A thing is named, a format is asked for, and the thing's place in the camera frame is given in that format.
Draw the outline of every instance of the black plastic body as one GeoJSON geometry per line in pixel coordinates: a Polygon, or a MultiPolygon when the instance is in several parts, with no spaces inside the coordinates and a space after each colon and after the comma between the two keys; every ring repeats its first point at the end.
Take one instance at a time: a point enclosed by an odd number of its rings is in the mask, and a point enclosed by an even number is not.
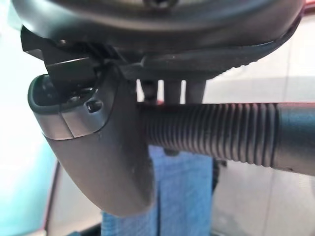
{"type": "Polygon", "coordinates": [[[45,62],[59,96],[65,97],[70,91],[91,87],[95,83],[95,68],[102,66],[102,63],[95,58],[88,45],[63,47],[37,36],[24,26],[21,29],[21,42],[24,52],[45,62]]]}
{"type": "MultiPolygon", "coordinates": [[[[105,124],[82,137],[46,139],[72,180],[96,206],[117,216],[137,214],[149,209],[155,187],[135,97],[116,66],[107,67],[99,80],[104,80],[96,92],[101,92],[98,99],[107,111],[105,124]]],[[[38,101],[36,106],[30,106],[36,117],[41,114],[40,124],[45,114],[50,117],[55,112],[47,112],[40,99],[32,101],[38,101]]],[[[51,125],[51,129],[58,128],[58,124],[49,121],[46,125],[51,125]]],[[[85,122],[80,116],[64,121],[69,127],[74,122],[74,130],[78,121],[85,122]]]]}
{"type": "Polygon", "coordinates": [[[315,176],[315,104],[143,106],[148,143],[315,176]]]}
{"type": "Polygon", "coordinates": [[[13,0],[23,25],[41,37],[155,52],[273,41],[292,25],[305,1],[190,2],[156,11],[115,0],[13,0]]]}
{"type": "Polygon", "coordinates": [[[118,50],[128,63],[120,68],[129,80],[208,80],[221,73],[257,61],[286,43],[295,33],[301,16],[287,32],[272,42],[254,46],[203,48],[174,53],[134,53],[118,50]]]}

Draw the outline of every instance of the blue fabric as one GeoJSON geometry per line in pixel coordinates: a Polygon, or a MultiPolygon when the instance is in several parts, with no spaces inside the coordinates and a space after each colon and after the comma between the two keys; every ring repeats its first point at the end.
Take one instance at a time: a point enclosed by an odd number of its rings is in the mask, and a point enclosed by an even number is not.
{"type": "Polygon", "coordinates": [[[182,152],[168,157],[150,147],[156,203],[144,214],[118,218],[103,213],[102,236],[209,236],[212,159],[182,152]]]}

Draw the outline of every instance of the corrugated flexible hose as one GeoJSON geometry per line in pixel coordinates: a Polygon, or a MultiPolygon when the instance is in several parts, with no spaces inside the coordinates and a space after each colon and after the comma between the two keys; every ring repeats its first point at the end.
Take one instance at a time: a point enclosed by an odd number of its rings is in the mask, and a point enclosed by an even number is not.
{"type": "Polygon", "coordinates": [[[141,105],[147,142],[315,175],[312,103],[141,105]]]}

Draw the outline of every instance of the screw hole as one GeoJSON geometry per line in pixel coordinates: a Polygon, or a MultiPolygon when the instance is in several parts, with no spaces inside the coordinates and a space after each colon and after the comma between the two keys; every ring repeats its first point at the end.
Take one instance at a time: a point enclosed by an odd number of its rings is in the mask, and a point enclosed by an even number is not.
{"type": "Polygon", "coordinates": [[[92,100],[86,103],[86,106],[90,113],[98,112],[102,106],[103,103],[101,101],[92,100]]]}
{"type": "Polygon", "coordinates": [[[174,6],[178,0],[144,0],[144,3],[155,9],[166,9],[174,6]]]}

